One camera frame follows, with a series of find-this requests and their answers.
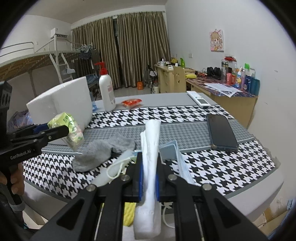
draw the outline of white towel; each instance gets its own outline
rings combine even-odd
[[[149,120],[141,133],[143,158],[143,196],[135,209],[135,239],[150,239],[161,231],[161,203],[156,199],[155,175],[158,157],[160,121]]]

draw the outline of black and white pattern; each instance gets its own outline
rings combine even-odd
[[[207,109],[200,108],[197,105],[143,107],[93,113],[93,117],[87,128],[137,126],[143,125],[151,119],[158,119],[162,123],[205,121],[207,114],[224,115],[227,119],[233,119],[232,115],[218,105],[210,106]]]
[[[270,172],[275,165],[263,147],[256,141],[239,145],[237,153],[203,150],[183,153],[185,162],[196,184],[217,185],[217,190],[229,194],[254,182]],[[42,153],[38,157],[24,161],[24,176],[37,186],[61,197],[72,199],[115,158],[94,170],[76,173],[72,169],[74,156]],[[166,161],[178,174],[176,161]]]
[[[240,143],[244,140],[254,138],[237,120],[229,120],[229,124],[233,130],[236,140]],[[145,130],[145,126],[127,126],[113,128],[95,128],[87,129],[83,132],[84,142],[78,148],[77,152],[82,152],[86,146],[97,139],[107,140],[117,133],[124,137],[130,137],[135,140],[136,150],[141,150],[141,132]],[[160,126],[159,145],[166,144],[172,140],[176,140],[179,149],[198,150],[199,147],[210,146],[210,135],[206,122],[187,122],[174,123]],[[42,150],[54,152],[69,152],[73,150],[68,146],[48,144]]]
[[[251,184],[275,168],[274,162],[258,141],[239,145],[237,153],[203,150],[183,153],[195,183],[211,183],[226,195]],[[179,174],[177,161],[166,161],[175,174]]]

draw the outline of curtain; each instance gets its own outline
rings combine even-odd
[[[162,12],[118,15],[119,53],[125,87],[143,81],[149,64],[170,59],[167,31]]]
[[[91,68],[90,59],[75,59],[74,69],[76,71],[77,78],[94,73],[94,70]]]
[[[121,88],[112,17],[103,18],[73,29],[72,42],[92,44],[94,48],[101,51],[102,60],[112,78],[114,89]]]

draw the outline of red pump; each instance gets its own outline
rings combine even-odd
[[[100,65],[101,66],[101,70],[100,70],[100,75],[104,75],[104,74],[108,74],[108,70],[105,68],[105,62],[97,62],[94,63],[94,65]]]

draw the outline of black phone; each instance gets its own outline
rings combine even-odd
[[[213,150],[227,152],[238,150],[239,145],[225,116],[207,114],[207,126]]]

